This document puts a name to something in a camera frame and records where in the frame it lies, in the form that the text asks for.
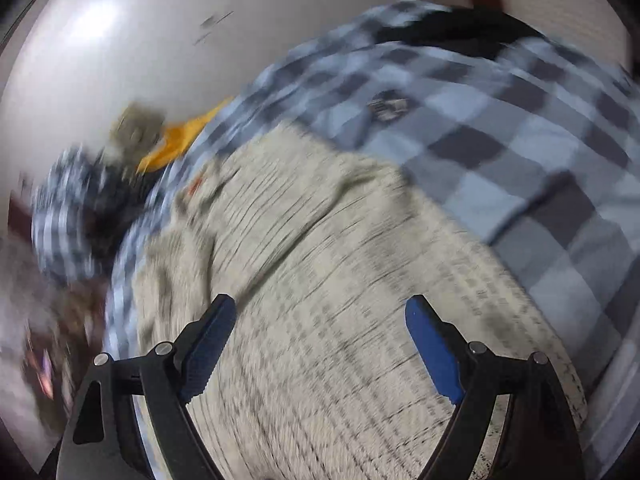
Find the cream plaid tweed shirt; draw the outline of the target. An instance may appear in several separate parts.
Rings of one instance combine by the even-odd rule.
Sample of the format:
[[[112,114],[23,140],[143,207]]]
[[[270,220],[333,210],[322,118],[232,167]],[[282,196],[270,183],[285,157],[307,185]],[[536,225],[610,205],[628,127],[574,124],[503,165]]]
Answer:
[[[189,413],[228,479],[413,479],[452,414],[405,323],[424,296],[499,356],[548,354],[575,422],[587,403],[559,337],[482,243],[400,170],[282,124],[180,188],[132,282],[142,351],[215,296],[234,330]]]

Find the bundled blue checkered quilt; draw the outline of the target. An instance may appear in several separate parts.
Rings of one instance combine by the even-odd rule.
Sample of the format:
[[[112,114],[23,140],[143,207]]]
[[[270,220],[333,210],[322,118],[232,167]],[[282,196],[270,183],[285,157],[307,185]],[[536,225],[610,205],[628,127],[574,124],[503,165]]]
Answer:
[[[32,246],[41,272],[60,286],[107,273],[137,210],[134,189],[118,168],[79,146],[68,148],[32,196]]]

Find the blue checkered bed sheet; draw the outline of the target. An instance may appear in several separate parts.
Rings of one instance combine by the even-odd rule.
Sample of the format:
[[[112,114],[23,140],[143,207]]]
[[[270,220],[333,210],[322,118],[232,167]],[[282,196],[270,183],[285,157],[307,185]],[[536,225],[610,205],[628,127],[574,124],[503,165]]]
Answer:
[[[137,350],[131,279],[175,192],[209,157],[294,119],[396,162],[494,250],[574,363],[589,405],[586,473],[599,479],[639,423],[639,88],[546,38],[494,60],[376,40],[431,8],[377,6],[301,44],[209,122],[120,246],[106,348]]]

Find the yellow cloth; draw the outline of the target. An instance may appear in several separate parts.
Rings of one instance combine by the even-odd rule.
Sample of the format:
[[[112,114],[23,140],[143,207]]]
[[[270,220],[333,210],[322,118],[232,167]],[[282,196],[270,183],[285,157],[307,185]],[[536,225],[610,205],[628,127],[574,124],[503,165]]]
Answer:
[[[224,99],[203,115],[163,128],[160,144],[140,160],[136,174],[161,170],[186,154],[204,127],[231,101],[232,98]]]

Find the beige box fan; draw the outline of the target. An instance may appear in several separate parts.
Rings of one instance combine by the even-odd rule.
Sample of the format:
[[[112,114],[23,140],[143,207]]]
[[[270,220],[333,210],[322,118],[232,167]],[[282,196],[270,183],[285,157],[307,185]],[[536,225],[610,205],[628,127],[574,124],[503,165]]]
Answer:
[[[101,157],[110,165],[134,171],[162,137],[165,114],[155,107],[130,103],[114,123]]]

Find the black garment on bed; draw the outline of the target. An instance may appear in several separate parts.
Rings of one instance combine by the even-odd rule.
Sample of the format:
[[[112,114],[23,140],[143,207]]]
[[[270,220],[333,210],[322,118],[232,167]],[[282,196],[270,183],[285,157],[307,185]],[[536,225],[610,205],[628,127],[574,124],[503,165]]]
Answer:
[[[501,11],[484,8],[450,8],[423,14],[404,26],[382,27],[377,44],[400,42],[410,47],[434,47],[470,58],[495,61],[502,50],[525,38],[544,35]]]

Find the white louvered wardrobe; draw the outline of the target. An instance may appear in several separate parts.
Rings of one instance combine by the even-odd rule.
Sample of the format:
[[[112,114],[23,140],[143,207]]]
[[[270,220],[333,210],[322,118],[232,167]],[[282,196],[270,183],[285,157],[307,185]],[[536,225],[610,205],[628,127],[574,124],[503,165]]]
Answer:
[[[502,0],[502,6],[549,37],[631,69],[631,38],[608,0]]]

